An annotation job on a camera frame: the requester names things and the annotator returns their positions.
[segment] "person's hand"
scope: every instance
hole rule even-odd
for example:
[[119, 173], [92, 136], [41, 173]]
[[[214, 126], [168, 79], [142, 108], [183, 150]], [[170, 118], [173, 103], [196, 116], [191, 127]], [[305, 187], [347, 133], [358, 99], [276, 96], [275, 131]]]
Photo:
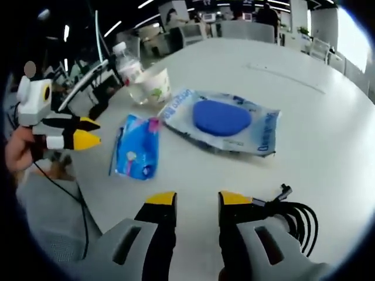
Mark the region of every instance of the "person's hand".
[[10, 172], [27, 169], [33, 163], [31, 144], [35, 143], [32, 130], [18, 127], [5, 147], [6, 166]]

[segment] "computer screen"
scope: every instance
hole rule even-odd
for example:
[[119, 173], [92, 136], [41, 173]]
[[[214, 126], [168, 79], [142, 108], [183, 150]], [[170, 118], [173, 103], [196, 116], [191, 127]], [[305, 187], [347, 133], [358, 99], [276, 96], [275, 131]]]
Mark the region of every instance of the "computer screen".
[[253, 20], [253, 14], [252, 13], [243, 13], [243, 19], [244, 20]]
[[216, 20], [216, 14], [215, 13], [206, 13], [203, 15], [202, 18], [205, 22], [214, 22]]

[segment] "chair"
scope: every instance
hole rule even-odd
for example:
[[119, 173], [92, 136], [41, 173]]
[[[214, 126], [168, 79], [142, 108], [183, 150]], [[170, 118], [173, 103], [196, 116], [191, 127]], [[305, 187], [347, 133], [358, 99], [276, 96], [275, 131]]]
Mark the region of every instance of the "chair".
[[315, 59], [322, 60], [327, 63], [329, 48], [330, 45], [328, 43], [321, 41], [315, 37], [311, 44], [309, 55]]
[[221, 36], [230, 39], [246, 39], [275, 43], [274, 27], [244, 20], [228, 20], [221, 23]]
[[203, 41], [207, 35], [204, 36], [202, 27], [199, 23], [193, 25], [184, 25], [179, 27], [182, 34], [183, 47]]
[[258, 22], [244, 23], [248, 40], [275, 43], [275, 29], [273, 26]]
[[183, 48], [182, 32], [180, 28], [171, 28], [169, 30], [169, 48], [175, 53]]
[[344, 74], [345, 72], [345, 61], [336, 54], [329, 53], [328, 65], [336, 69], [338, 72]]
[[301, 43], [295, 37], [295, 35], [293, 35], [291, 33], [284, 33], [283, 37], [284, 37], [284, 47], [288, 47], [288, 48], [296, 50], [298, 52], [301, 51]]
[[344, 75], [357, 85], [366, 95], [369, 95], [370, 81], [364, 73], [350, 60], [346, 59]]
[[246, 23], [241, 20], [226, 20], [221, 25], [221, 36], [229, 39], [247, 39]]

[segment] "black cable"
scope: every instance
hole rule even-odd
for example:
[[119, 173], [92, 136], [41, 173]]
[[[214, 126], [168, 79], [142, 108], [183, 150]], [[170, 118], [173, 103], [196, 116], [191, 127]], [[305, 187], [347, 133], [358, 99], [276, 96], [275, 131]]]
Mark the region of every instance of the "black cable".
[[318, 218], [317, 218], [315, 212], [313, 211], [313, 209], [311, 209], [309, 206], [307, 206], [307, 205], [305, 205], [305, 204], [301, 204], [301, 203], [290, 203], [290, 204], [292, 204], [292, 205], [294, 205], [294, 206], [301, 207], [301, 208], [307, 210], [307, 211], [311, 214], [311, 216], [312, 216], [312, 218], [313, 218], [313, 220], [314, 220], [314, 224], [315, 224], [315, 229], [314, 229], [314, 238], [313, 238], [313, 240], [312, 240], [310, 250], [309, 250], [309, 252], [308, 252], [307, 255], [306, 255], [307, 257], [309, 257], [310, 254], [311, 254], [311, 252], [312, 252], [312, 250], [314, 249], [314, 246], [315, 246], [316, 240], [317, 240], [317, 238], [318, 238], [318, 231], [319, 231]]
[[302, 253], [306, 251], [307, 246], [309, 245], [310, 241], [310, 236], [311, 236], [311, 222], [308, 213], [305, 211], [303, 208], [299, 208], [297, 206], [294, 206], [298, 211], [300, 211], [306, 218], [306, 223], [307, 223], [307, 237], [306, 237], [306, 242], [305, 246], [302, 248]]
[[45, 175], [45, 177], [51, 182], [53, 183], [55, 186], [57, 186], [59, 189], [61, 189], [63, 192], [65, 192], [66, 194], [68, 194], [71, 198], [73, 198], [74, 200], [76, 200], [78, 203], [82, 204], [81, 200], [79, 200], [78, 198], [76, 198], [74, 195], [72, 195], [72, 193], [70, 193], [69, 191], [67, 191], [64, 187], [62, 187], [61, 185], [59, 185], [58, 183], [56, 183], [54, 180], [52, 180], [47, 174], [45, 171], [43, 171], [43, 169], [41, 167], [39, 167], [38, 164], [36, 164], [34, 162], [35, 166]]
[[84, 211], [84, 208], [86, 206], [86, 203], [84, 202], [83, 200], [83, 196], [82, 196], [82, 192], [81, 192], [81, 188], [80, 186], [78, 185], [77, 183], [77, 188], [78, 188], [78, 191], [80, 193], [80, 197], [81, 197], [81, 200], [79, 200], [78, 198], [76, 198], [74, 195], [72, 195], [72, 193], [70, 193], [69, 191], [67, 191], [64, 187], [62, 187], [61, 185], [59, 185], [58, 183], [56, 183], [54, 180], [52, 180], [47, 174], [45, 171], [42, 170], [42, 168], [39, 167], [38, 164], [36, 164], [34, 162], [35, 166], [45, 175], [45, 177], [51, 182], [53, 183], [55, 186], [57, 186], [59, 189], [61, 189], [63, 192], [65, 192], [66, 194], [68, 194], [71, 198], [73, 198], [76, 202], [78, 202], [80, 205], [81, 205], [81, 209], [82, 209], [82, 216], [83, 216], [83, 224], [84, 224], [84, 233], [85, 233], [85, 246], [84, 246], [84, 251], [83, 251], [83, 255], [82, 255], [82, 259], [84, 259], [87, 255], [87, 250], [88, 250], [88, 227], [87, 227], [87, 219], [86, 219], [86, 212]]
[[84, 259], [87, 255], [87, 250], [88, 250], [88, 227], [87, 227], [87, 220], [86, 220], [86, 212], [84, 211], [84, 206], [86, 206], [86, 203], [83, 200], [83, 196], [82, 196], [82, 192], [81, 192], [81, 188], [79, 184], [78, 183], [76, 184], [77, 184], [78, 191], [80, 192], [80, 195], [82, 198], [81, 208], [82, 208], [82, 216], [83, 216], [83, 224], [84, 224], [84, 235], [86, 238], [83, 255], [82, 255], [82, 259]]
[[281, 206], [283, 206], [285, 209], [285, 212], [287, 214], [292, 215], [295, 220], [296, 220], [296, 226], [297, 226], [297, 233], [298, 233], [298, 238], [297, 240], [302, 246], [302, 243], [304, 242], [305, 238], [305, 224], [304, 221], [302, 220], [302, 217], [296, 209], [292, 205], [289, 204], [289, 202], [280, 202]]
[[[281, 188], [281, 195], [276, 197], [273, 201], [267, 202], [265, 204], [264, 207], [266, 209], [266, 216], [272, 217], [276, 214], [281, 215], [288, 223], [289, 234], [299, 241], [302, 247], [302, 253], [305, 253], [311, 238], [311, 221], [308, 214], [310, 213], [315, 224], [315, 229], [310, 250], [306, 254], [306, 256], [309, 257], [314, 249], [316, 240], [318, 238], [318, 218], [315, 212], [305, 204], [294, 202], [282, 202], [282, 200], [286, 199], [287, 196], [292, 192], [292, 189], [290, 188], [290, 186], [286, 186], [284, 184], [281, 186]], [[305, 223], [302, 219], [302, 215], [306, 218], [307, 231], [305, 231]]]

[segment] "white table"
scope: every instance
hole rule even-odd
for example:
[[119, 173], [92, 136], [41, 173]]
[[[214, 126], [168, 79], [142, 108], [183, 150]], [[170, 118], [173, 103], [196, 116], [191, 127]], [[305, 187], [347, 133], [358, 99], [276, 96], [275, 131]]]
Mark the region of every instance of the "white table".
[[217, 280], [223, 267], [217, 192], [270, 200], [286, 183], [294, 190], [289, 200], [309, 205], [319, 218], [311, 259], [340, 262], [375, 206], [375, 107], [361, 90], [309, 56], [248, 40], [205, 40], [158, 64], [168, 68], [174, 90], [227, 92], [281, 109], [277, 152], [266, 159], [228, 159], [162, 128], [154, 179], [108, 177], [116, 131], [130, 111], [137, 112], [119, 92], [98, 120], [103, 144], [73, 154], [84, 199], [100, 230], [134, 218], [147, 196], [175, 190], [177, 245], [170, 280]]

